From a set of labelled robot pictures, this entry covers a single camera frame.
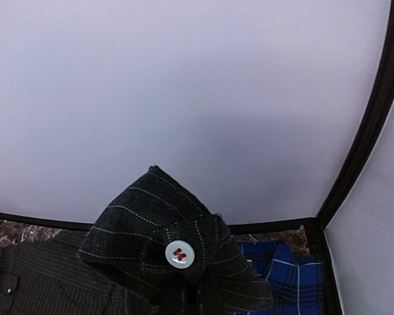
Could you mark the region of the black pinstriped long sleeve shirt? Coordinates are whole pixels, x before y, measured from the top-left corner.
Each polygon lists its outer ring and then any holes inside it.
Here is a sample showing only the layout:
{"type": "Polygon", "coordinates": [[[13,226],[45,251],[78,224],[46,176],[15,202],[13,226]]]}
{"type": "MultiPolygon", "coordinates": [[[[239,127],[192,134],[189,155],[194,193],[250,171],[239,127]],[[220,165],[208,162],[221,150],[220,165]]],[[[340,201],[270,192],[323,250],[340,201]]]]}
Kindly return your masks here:
{"type": "Polygon", "coordinates": [[[273,305],[228,226],[152,166],[88,232],[0,248],[0,314],[232,314],[273,305]]]}

